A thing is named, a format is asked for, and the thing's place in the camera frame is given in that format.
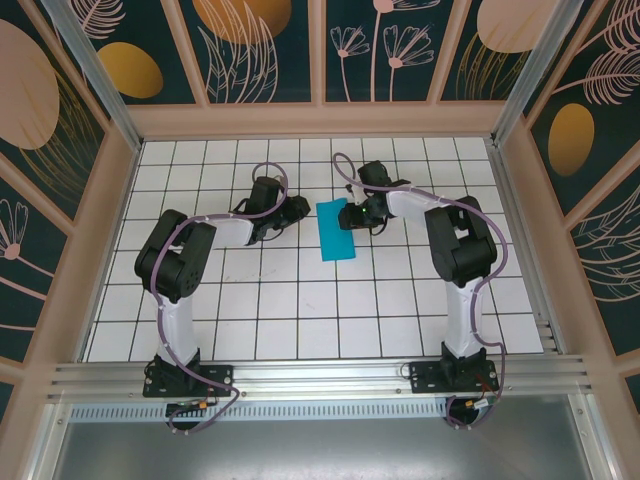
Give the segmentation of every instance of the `cable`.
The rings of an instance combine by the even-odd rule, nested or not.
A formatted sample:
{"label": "cable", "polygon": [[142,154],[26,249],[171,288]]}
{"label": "cable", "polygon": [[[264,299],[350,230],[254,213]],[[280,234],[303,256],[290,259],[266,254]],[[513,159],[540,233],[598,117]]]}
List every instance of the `cable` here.
{"label": "cable", "polygon": [[[351,168],[351,172],[353,175],[353,178],[350,178],[347,176],[346,173],[344,173],[342,171],[342,169],[340,168],[340,165],[338,163],[338,157],[342,157],[344,160],[346,160],[347,164],[349,165],[349,167]],[[496,235],[498,236],[498,238],[500,239],[501,242],[501,247],[502,247],[502,261],[500,262],[500,265],[498,265],[498,268],[493,272],[490,273],[487,277],[483,278],[473,289],[473,294],[471,296],[471,331],[473,333],[474,338],[481,344],[484,345],[485,347],[499,347],[500,348],[500,385],[498,388],[498,392],[496,393],[496,403],[500,400],[500,398],[502,397],[502,391],[504,389],[504,378],[505,378],[505,366],[506,366],[506,361],[507,361],[507,356],[506,356],[506,349],[505,346],[502,342],[487,342],[486,340],[484,340],[479,334],[478,334],[478,326],[476,324],[476,303],[478,302],[478,293],[480,292],[480,289],[485,286],[487,283],[489,283],[491,280],[493,280],[494,278],[496,278],[501,272],[502,270],[504,270],[505,266],[507,265],[507,257],[509,255],[509,252],[507,250],[507,239],[505,238],[504,234],[500,231],[500,228],[498,227],[498,225],[495,224],[495,222],[493,220],[491,220],[486,214],[484,214],[483,212],[481,212],[480,210],[473,208],[470,205],[467,205],[465,203],[461,203],[458,202],[456,200],[451,200],[445,197],[440,197],[438,195],[434,195],[433,193],[429,193],[425,190],[422,190],[420,188],[416,188],[413,187],[411,185],[407,185],[407,186],[398,186],[398,187],[376,187],[373,185],[365,185],[362,182],[359,182],[358,180],[355,179],[356,176],[356,169],[355,166],[353,164],[353,161],[344,153],[341,152],[336,152],[333,154],[333,156],[331,157],[331,163],[333,164],[333,167],[336,169],[336,171],[338,172],[338,174],[344,178],[348,183],[355,185],[357,187],[360,187],[362,189],[366,189],[366,190],[372,190],[372,191],[377,191],[377,192],[413,192],[416,193],[418,195],[422,195],[423,197],[428,198],[429,200],[435,200],[439,203],[442,203],[444,205],[452,205],[458,208],[462,208],[470,213],[473,213],[474,215],[480,217],[482,220],[484,220],[490,227],[491,229],[496,233]],[[456,420],[455,418],[453,418],[451,416],[451,405],[453,404],[453,401],[456,399],[456,396],[452,396],[449,398],[449,400],[447,400],[447,407],[445,410],[446,413],[446,417],[445,420],[447,421],[447,423],[453,427],[453,428],[459,428],[460,426],[462,427],[467,427],[468,429],[471,429],[471,425],[465,425],[462,422],[460,422],[459,420]],[[493,413],[494,410],[494,406],[492,406],[487,413],[485,413],[482,418],[480,418],[479,420],[476,420],[473,425],[475,427],[483,424],[484,422],[487,421],[487,419],[491,416],[491,414]]]}
{"label": "cable", "polygon": [[173,419],[175,418],[175,415],[172,415],[171,417],[169,417],[169,427],[171,428],[171,431],[174,434],[177,434],[178,432],[180,432],[182,435],[189,435],[190,433],[197,433],[197,432],[200,432],[200,431],[204,430],[205,428],[209,427],[210,425],[212,425],[221,415],[223,415],[238,400],[238,398],[240,397],[240,390],[238,390],[236,387],[234,387],[232,385],[226,385],[224,383],[219,383],[219,382],[215,382],[213,380],[209,380],[208,378],[205,378],[202,375],[199,375],[196,372],[190,370],[186,365],[184,365],[180,361],[180,359],[178,358],[176,353],[173,351],[173,349],[169,345],[169,342],[167,341],[167,336],[166,336],[165,331],[164,331],[164,324],[163,324],[163,311],[164,311],[165,305],[164,305],[164,301],[163,301],[162,297],[160,296],[160,294],[158,293],[158,290],[157,290],[157,287],[156,287],[156,282],[158,280],[158,271],[160,270],[160,265],[162,264],[162,261],[164,260],[164,257],[166,256],[167,252],[169,251],[169,247],[171,246],[173,241],[191,223],[194,223],[194,222],[210,222],[212,220],[225,220],[225,219],[228,219],[228,218],[240,218],[240,219],[245,219],[245,220],[254,220],[256,218],[266,217],[267,215],[272,214],[278,208],[280,208],[282,206],[282,204],[284,203],[284,201],[287,199],[287,193],[289,192],[289,178],[287,177],[287,173],[284,171],[284,169],[280,165],[278,165],[277,163],[269,163],[267,161],[267,162],[259,163],[258,165],[256,165],[254,167],[253,171],[251,172],[251,176],[252,176],[252,178],[255,178],[255,173],[258,170],[258,168],[263,167],[263,166],[267,166],[267,165],[272,165],[276,169],[280,170],[280,173],[282,173],[282,177],[283,177],[283,181],[284,181],[284,185],[283,185],[283,188],[282,188],[282,197],[278,200],[278,202],[272,208],[270,208],[270,209],[268,209],[268,210],[266,210],[266,211],[264,211],[262,213],[257,213],[257,214],[253,214],[253,215],[236,214],[236,213],[216,213],[216,214],[212,214],[212,215],[198,215],[198,216],[195,216],[195,217],[187,218],[184,222],[182,222],[181,224],[179,224],[176,227],[176,229],[171,233],[171,235],[169,235],[169,238],[167,239],[165,244],[162,246],[162,249],[160,250],[160,253],[158,254],[158,258],[157,258],[155,264],[153,265],[153,270],[151,271],[150,290],[151,290],[151,294],[153,295],[153,297],[158,302],[158,313],[157,313],[158,335],[160,336],[160,341],[162,342],[162,345],[164,346],[165,350],[167,351],[167,353],[169,354],[169,356],[171,357],[173,362],[176,364],[176,366],[178,368],[180,368],[180,370],[185,372],[187,375],[189,375],[189,376],[195,378],[196,380],[198,380],[198,381],[200,381],[200,382],[202,382],[202,383],[204,383],[206,385],[209,385],[211,387],[221,388],[223,390],[227,390],[227,391],[233,392],[235,394],[235,396],[231,400],[229,400],[229,402],[227,402],[227,404],[224,407],[222,407],[209,420],[207,420],[206,422],[199,423],[198,425],[196,425],[195,427],[193,427],[190,430],[178,430],[175,427],[175,425],[173,424]]}

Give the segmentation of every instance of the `dark teal wallpaper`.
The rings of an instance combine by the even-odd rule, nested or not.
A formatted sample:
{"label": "dark teal wallpaper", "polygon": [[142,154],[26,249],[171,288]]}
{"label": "dark teal wallpaper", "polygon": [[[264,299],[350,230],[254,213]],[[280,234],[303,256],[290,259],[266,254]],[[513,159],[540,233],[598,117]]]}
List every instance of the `dark teal wallpaper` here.
{"label": "dark teal wallpaper", "polygon": [[640,167],[571,235],[616,355],[640,348]]}
{"label": "dark teal wallpaper", "polygon": [[9,406],[11,393],[13,393],[13,385],[10,383],[0,382],[0,425],[2,425],[4,412],[7,411],[7,407]]}
{"label": "dark teal wallpaper", "polygon": [[0,179],[0,357],[24,360],[66,241]]}
{"label": "dark teal wallpaper", "polygon": [[0,45],[0,154],[73,219],[104,131],[17,2]]}
{"label": "dark teal wallpaper", "polygon": [[638,12],[609,2],[531,129],[565,214],[640,140]]}
{"label": "dark teal wallpaper", "polygon": [[180,0],[211,103],[310,102],[307,0]]}
{"label": "dark teal wallpaper", "polygon": [[328,0],[326,101],[426,100],[452,5]]}

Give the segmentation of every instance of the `yellow circle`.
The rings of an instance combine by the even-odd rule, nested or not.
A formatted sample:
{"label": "yellow circle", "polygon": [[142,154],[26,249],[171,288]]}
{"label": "yellow circle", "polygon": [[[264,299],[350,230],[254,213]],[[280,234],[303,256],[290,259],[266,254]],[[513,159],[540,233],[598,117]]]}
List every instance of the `yellow circle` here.
{"label": "yellow circle", "polygon": [[0,138],[18,148],[40,148],[58,124],[56,71],[29,35],[4,20],[0,65]]}
{"label": "yellow circle", "polygon": [[564,177],[576,173],[589,156],[595,125],[589,110],[570,103],[553,119],[549,133],[549,162]]}
{"label": "yellow circle", "polygon": [[533,49],[557,0],[484,0],[478,10],[478,36],[490,50],[521,53]]}
{"label": "yellow circle", "polygon": [[98,57],[120,93],[134,98],[149,98],[162,90],[160,67],[141,48],[114,42],[102,47]]}
{"label": "yellow circle", "polygon": [[291,18],[291,0],[193,0],[193,6],[209,30],[227,42],[258,43],[259,37],[250,34],[247,4],[255,17],[264,20],[272,37],[279,35]]}

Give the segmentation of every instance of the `flower illustration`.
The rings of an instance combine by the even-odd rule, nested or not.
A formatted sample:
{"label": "flower illustration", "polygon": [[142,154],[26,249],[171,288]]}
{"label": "flower illustration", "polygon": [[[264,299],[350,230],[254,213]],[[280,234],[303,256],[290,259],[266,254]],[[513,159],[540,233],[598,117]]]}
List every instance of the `flower illustration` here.
{"label": "flower illustration", "polygon": [[0,200],[0,258],[15,260],[20,257],[20,244],[27,228],[29,209],[20,202],[16,203],[15,212],[7,199]]}
{"label": "flower illustration", "polygon": [[440,0],[411,2],[408,0],[373,0],[373,6],[379,13],[391,13],[394,10],[422,10],[435,7]]}
{"label": "flower illustration", "polygon": [[433,50],[428,50],[431,39],[427,32],[429,27],[422,29],[407,27],[398,38],[398,26],[384,29],[384,48],[389,58],[391,79],[389,81],[389,101],[393,102],[393,78],[396,69],[423,65],[433,61]]}
{"label": "flower illustration", "polygon": [[331,29],[330,33],[333,46],[336,47],[336,51],[340,57],[344,93],[347,96],[347,102],[350,102],[351,97],[349,96],[347,76],[344,71],[344,59],[367,53],[369,51],[369,44],[365,43],[365,36],[364,33],[362,33],[362,27],[347,27],[344,29],[344,32],[342,32],[340,27],[335,27]]}

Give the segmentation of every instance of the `white tile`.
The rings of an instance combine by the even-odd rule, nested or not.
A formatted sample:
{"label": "white tile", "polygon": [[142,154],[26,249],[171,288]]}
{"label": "white tile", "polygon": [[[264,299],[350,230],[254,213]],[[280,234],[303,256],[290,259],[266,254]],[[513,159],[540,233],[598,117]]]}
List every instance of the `white tile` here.
{"label": "white tile", "polygon": [[290,360],[296,358],[298,322],[295,320],[260,320],[256,360]]}
{"label": "white tile", "polygon": [[90,362],[126,362],[136,322],[98,323],[89,353]]}
{"label": "white tile", "polygon": [[233,165],[205,165],[202,169],[200,188],[230,190],[233,184],[233,168]]}
{"label": "white tile", "polygon": [[529,296],[522,278],[496,278],[491,281],[491,289],[499,314],[531,312]]}
{"label": "white tile", "polygon": [[136,192],[165,190],[167,178],[169,177],[169,169],[170,167],[168,166],[140,167],[133,190]]}
{"label": "white tile", "polygon": [[222,280],[222,262],[224,261],[224,250],[211,250],[209,252],[209,259],[207,260],[207,266],[204,268],[202,274],[202,282],[220,282]]}
{"label": "white tile", "polygon": [[218,322],[214,360],[253,360],[256,348],[256,322]]}
{"label": "white tile", "polygon": [[[374,233],[378,232],[382,227],[378,227],[374,230]],[[404,229],[404,222],[401,218],[390,218],[387,223],[387,228],[380,235],[372,236],[371,243],[374,246],[380,245],[406,245],[407,234]]]}
{"label": "white tile", "polygon": [[299,284],[298,316],[300,318],[335,318],[335,282],[303,282]]}
{"label": "white tile", "polygon": [[330,163],[301,163],[300,188],[333,187]]}
{"label": "white tile", "polygon": [[411,182],[417,187],[431,185],[431,175],[427,162],[398,162],[398,178]]}
{"label": "white tile", "polygon": [[456,138],[460,160],[484,160],[489,158],[482,138]]}
{"label": "white tile", "polygon": [[377,280],[411,278],[411,262],[407,247],[379,247],[373,249]]}
{"label": "white tile", "polygon": [[[491,265],[491,271],[495,272],[502,262],[502,246],[496,245],[496,249],[498,252],[498,258]],[[504,267],[504,270],[500,272],[500,277],[521,277],[522,271],[520,270],[520,264],[518,263],[518,257],[516,255],[516,250],[513,245],[507,245],[507,265]]]}
{"label": "white tile", "polygon": [[309,202],[309,206],[311,207],[309,216],[312,217],[318,215],[318,211],[316,210],[317,203],[330,202],[333,200],[332,190],[330,188],[301,188],[300,195]]}
{"label": "white tile", "polygon": [[178,142],[173,154],[174,165],[202,165],[204,162],[205,141]]}
{"label": "white tile", "polygon": [[157,220],[125,220],[118,250],[142,250]]}
{"label": "white tile", "polygon": [[376,316],[374,282],[338,282],[338,311],[340,317]]}
{"label": "white tile", "polygon": [[429,245],[429,235],[427,234],[426,226],[418,225],[408,220],[405,221],[404,224],[407,229],[409,245]]}
{"label": "white tile", "polygon": [[381,318],[383,357],[420,357],[422,341],[417,317]]}
{"label": "white tile", "polygon": [[167,190],[198,190],[201,173],[200,165],[173,165]]}
{"label": "white tile", "polygon": [[239,140],[237,163],[262,163],[267,161],[268,140]]}
{"label": "white tile", "polygon": [[142,286],[109,285],[106,290],[100,321],[135,320],[142,300]]}
{"label": "white tile", "polygon": [[425,247],[409,247],[411,255],[411,268],[414,278],[440,278],[436,267],[433,265],[433,257],[431,256],[431,248]]}
{"label": "white tile", "polygon": [[533,315],[499,315],[507,353],[543,353]]}
{"label": "white tile", "polygon": [[340,319],[340,356],[342,358],[379,357],[378,320],[375,318]]}
{"label": "white tile", "polygon": [[300,246],[319,247],[320,232],[318,230],[318,219],[308,218],[300,222]]}
{"label": "white tile", "polygon": [[138,320],[157,320],[158,318],[158,302],[150,292],[142,294],[142,305],[140,306],[140,314]]}
{"label": "white tile", "polygon": [[415,315],[416,297],[411,280],[381,280],[376,282],[380,316]]}
{"label": "white tile", "polygon": [[202,283],[191,297],[193,300],[194,320],[215,320],[218,318],[218,298],[220,285]]}
{"label": "white tile", "polygon": [[424,146],[427,149],[429,160],[457,160],[458,152],[453,143],[453,138],[425,138]]}
{"label": "white tile", "polygon": [[301,162],[330,162],[331,140],[328,138],[303,138],[300,140]]}
{"label": "white tile", "polygon": [[435,186],[464,186],[464,179],[458,162],[429,162],[429,169]]}
{"label": "white tile", "polygon": [[262,252],[263,282],[287,282],[298,279],[298,250],[269,248]]}
{"label": "white tile", "polygon": [[[511,231],[509,230],[509,225],[507,223],[507,217],[505,217],[501,213],[489,213],[487,215],[493,222],[498,226],[502,234],[504,235],[507,243],[513,242],[513,238],[511,237]],[[500,243],[500,239],[496,234],[495,230],[489,226],[489,231],[491,232],[491,236],[493,237],[494,242]]]}
{"label": "white tile", "polygon": [[365,162],[374,162],[376,160],[395,161],[396,159],[393,151],[393,140],[390,138],[363,138],[362,146],[364,147]]}
{"label": "white tile", "polygon": [[336,262],[323,262],[322,253],[319,248],[301,248],[299,252],[300,281],[336,279]]}
{"label": "white tile", "polygon": [[217,322],[193,322],[196,345],[200,349],[200,359],[213,360],[213,342],[216,338]]}
{"label": "white tile", "polygon": [[269,140],[269,162],[298,163],[300,140]]}
{"label": "white tile", "polygon": [[[287,185],[290,189],[296,189],[299,186],[299,179],[298,179],[298,167],[299,165],[297,163],[283,163],[282,165],[280,165],[280,168],[282,168],[284,170],[284,172],[287,174]],[[276,167],[274,167],[273,165],[269,166],[269,176],[270,177],[274,177],[274,176],[282,176],[282,172],[280,172],[280,170],[278,170]],[[293,192],[289,191],[289,196],[293,196]]]}
{"label": "white tile", "polygon": [[196,211],[198,192],[167,192],[164,196],[162,211],[177,210],[185,215],[193,215]]}
{"label": "white tile", "polygon": [[466,187],[435,187],[433,193],[449,200],[458,200],[467,196]]}
{"label": "white tile", "polygon": [[[254,164],[237,164],[235,171],[233,172],[233,188],[235,189],[248,189],[253,188],[253,170]],[[267,175],[267,167],[263,166],[256,170],[256,178]]]}
{"label": "white tile", "polygon": [[467,187],[469,195],[478,199],[484,213],[502,213],[504,208],[496,187]]}
{"label": "white tile", "polygon": [[176,142],[145,142],[140,165],[171,165]]}
{"label": "white tile", "polygon": [[265,241],[262,246],[265,250],[271,248],[283,248],[283,247],[297,247],[298,246],[298,231],[300,229],[300,225],[304,225],[305,223],[309,223],[314,221],[315,219],[310,218],[308,220],[303,220],[300,223],[296,223],[295,225],[290,225],[284,229],[281,235],[278,238],[275,238],[280,232],[276,232],[274,230],[269,230],[267,236],[265,237]]}
{"label": "white tile", "polygon": [[207,142],[204,163],[235,163],[237,140],[215,140]]}
{"label": "white tile", "polygon": [[227,250],[223,282],[257,282],[260,279],[260,250]]}
{"label": "white tile", "polygon": [[298,286],[295,283],[262,283],[258,318],[296,318]]}
{"label": "white tile", "polygon": [[298,322],[299,358],[337,358],[338,322],[334,319]]}
{"label": "white tile", "polygon": [[156,322],[138,323],[129,361],[150,362],[153,360],[158,350],[159,339]]}
{"label": "white tile", "polygon": [[[495,315],[482,315],[482,328],[480,329],[480,338],[487,343],[503,342],[500,333],[500,324],[498,317]],[[500,347],[485,347],[487,353],[493,355],[500,353]]]}
{"label": "white tile", "polygon": [[446,315],[447,289],[442,280],[416,280],[416,298],[420,315]]}
{"label": "white tile", "polygon": [[[331,140],[331,153],[344,153],[356,164],[356,168],[362,165],[362,139],[360,138],[334,138]],[[345,173],[349,174],[346,169],[346,163],[343,167]]]}
{"label": "white tile", "polygon": [[111,267],[109,283],[134,283],[142,285],[142,280],[133,271],[138,252],[116,252]]}
{"label": "white tile", "polygon": [[442,354],[442,342],[447,334],[447,322],[448,318],[445,316],[420,317],[422,345],[426,356]]}
{"label": "white tile", "polygon": [[258,316],[258,284],[227,283],[222,285],[218,318],[252,319]]}
{"label": "white tile", "polygon": [[127,209],[127,219],[151,220],[159,218],[163,197],[164,192],[133,192]]}
{"label": "white tile", "polygon": [[356,247],[356,258],[340,260],[338,280],[373,280],[373,260],[371,248]]}
{"label": "white tile", "polygon": [[496,184],[489,162],[460,162],[460,165],[467,186]]}
{"label": "white tile", "polygon": [[201,190],[198,193],[196,215],[207,215],[210,213],[227,213],[229,211],[230,201],[231,190]]}
{"label": "white tile", "polygon": [[421,138],[394,138],[396,160],[426,160],[424,143]]}

